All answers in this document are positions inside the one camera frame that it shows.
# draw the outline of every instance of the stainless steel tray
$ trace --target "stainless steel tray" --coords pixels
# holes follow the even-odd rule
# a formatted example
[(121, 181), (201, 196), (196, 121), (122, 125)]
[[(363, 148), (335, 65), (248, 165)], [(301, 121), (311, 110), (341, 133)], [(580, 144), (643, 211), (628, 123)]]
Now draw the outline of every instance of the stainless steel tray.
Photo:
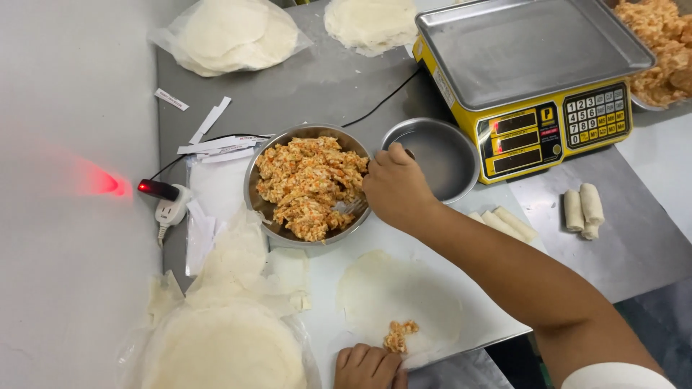
[(650, 68), (601, 0), (475, 0), (416, 25), (459, 103), (481, 111)]
[[(603, 0), (603, 2), (610, 7), (610, 9), (613, 9), (615, 6), (617, 6), (619, 0)], [(639, 3), (639, 0), (629, 0), (629, 2)], [(692, 12), (692, 0), (674, 0), (674, 3), (677, 4), (677, 8), (680, 11), (680, 16), (687, 15)], [(677, 107), (678, 105), (690, 103), (692, 103), (692, 98), (686, 98), (685, 100), (674, 102), (673, 104), (669, 105), (668, 108), (654, 107), (653, 105), (648, 105), (645, 102), (642, 102), (637, 96), (632, 94), (632, 110), (634, 112), (661, 112)]]

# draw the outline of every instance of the metal bowl of water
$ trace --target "metal bowl of water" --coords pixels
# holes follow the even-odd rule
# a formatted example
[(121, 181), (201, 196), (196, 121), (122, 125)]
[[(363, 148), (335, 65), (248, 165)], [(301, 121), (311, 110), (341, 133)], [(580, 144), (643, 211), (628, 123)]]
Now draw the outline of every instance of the metal bowl of water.
[(478, 150), (459, 127), (431, 118), (409, 119), (387, 132), (382, 150), (392, 142), (411, 151), (432, 193), (445, 204), (461, 199), (478, 181)]
[(325, 237), (324, 243), (321, 241), (317, 242), (306, 242), (295, 234), (288, 228), (279, 225), (274, 221), (274, 210), (276, 209), (276, 204), (265, 201), (262, 196), (257, 192), (257, 180), (260, 178), (260, 171), (257, 168), (255, 162), (260, 154), (263, 154), (268, 148), (274, 147), (274, 145), (287, 145), (293, 138), (319, 138), (320, 136), (330, 136), (336, 138), (336, 141), (341, 146), (341, 150), (344, 152), (354, 151), (358, 156), (366, 156), (372, 159), (372, 155), (368, 152), (365, 147), (358, 142), (353, 136), (350, 136), (344, 129), (335, 125), (328, 124), (303, 124), (274, 135), (271, 139), (266, 141), (253, 155), (250, 165), (245, 173), (244, 181), (244, 197), (245, 204), (248, 209), (260, 211), (266, 220), (272, 221), (271, 224), (262, 223), (262, 230), (269, 237), (272, 237), (283, 244), (296, 247), (310, 247), (310, 246), (322, 246), (324, 244), (330, 244), (337, 242), (350, 233), (354, 232), (358, 226), (360, 226), (365, 218), (370, 214), (370, 207), (365, 210), (360, 210), (355, 212), (356, 218), (345, 230), (330, 230), (327, 231), (327, 236)]

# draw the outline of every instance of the hand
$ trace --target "hand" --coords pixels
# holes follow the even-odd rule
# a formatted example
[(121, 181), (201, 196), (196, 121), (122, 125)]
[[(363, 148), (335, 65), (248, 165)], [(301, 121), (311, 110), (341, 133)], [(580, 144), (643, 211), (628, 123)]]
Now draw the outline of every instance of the hand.
[(355, 347), (341, 350), (336, 357), (334, 389), (406, 389), (406, 370), (397, 368), (401, 364), (398, 354), (389, 353), (379, 347), (359, 343)]
[(416, 161), (400, 143), (380, 150), (367, 166), (363, 192), (370, 208), (390, 226), (411, 235), (430, 206), (440, 204)]

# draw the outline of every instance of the yellow digital scale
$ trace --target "yellow digital scale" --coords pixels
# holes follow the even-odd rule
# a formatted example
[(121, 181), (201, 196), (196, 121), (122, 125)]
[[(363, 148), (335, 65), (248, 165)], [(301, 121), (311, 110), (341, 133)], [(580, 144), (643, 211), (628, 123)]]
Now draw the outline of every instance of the yellow digital scale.
[(626, 76), (655, 64), (601, 0), (468, 1), (416, 24), (413, 55), (477, 145), (486, 184), (627, 138)]

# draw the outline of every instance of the person's left hand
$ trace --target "person's left hand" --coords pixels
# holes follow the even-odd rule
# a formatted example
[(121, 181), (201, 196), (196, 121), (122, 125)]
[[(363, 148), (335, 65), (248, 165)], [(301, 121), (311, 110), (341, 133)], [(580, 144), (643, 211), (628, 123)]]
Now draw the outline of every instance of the person's left hand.
[(408, 377), (399, 370), (401, 357), (379, 347), (359, 343), (336, 357), (334, 389), (406, 389)]

